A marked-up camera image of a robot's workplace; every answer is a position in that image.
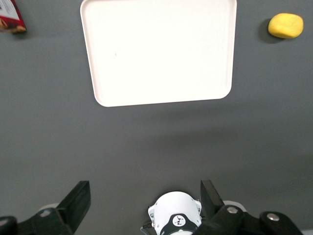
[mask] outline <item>black cable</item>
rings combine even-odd
[[[143,226],[140,228],[140,231],[141,231],[143,234],[145,234],[145,235],[150,235],[147,231],[145,231],[145,229],[149,229],[149,228],[152,228],[152,223],[143,225]]]

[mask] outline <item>plastic tray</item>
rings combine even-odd
[[[84,0],[96,100],[218,99],[231,89],[236,0]]]

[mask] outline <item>cardboard box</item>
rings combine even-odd
[[[26,27],[15,0],[0,0],[0,31],[24,33]]]

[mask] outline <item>yellow sponge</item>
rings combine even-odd
[[[270,20],[268,31],[278,38],[296,38],[303,31],[303,19],[295,14],[280,13]]]

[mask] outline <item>bolt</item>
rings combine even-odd
[[[279,217],[273,213],[268,213],[267,218],[269,218],[272,221],[278,221],[279,220]]]
[[[51,214],[50,210],[43,210],[39,215],[40,217],[46,217]]]
[[[8,221],[9,221],[8,219],[0,220],[0,226],[5,225]]]
[[[231,214],[236,214],[238,212],[238,210],[234,207],[228,207],[227,211]]]

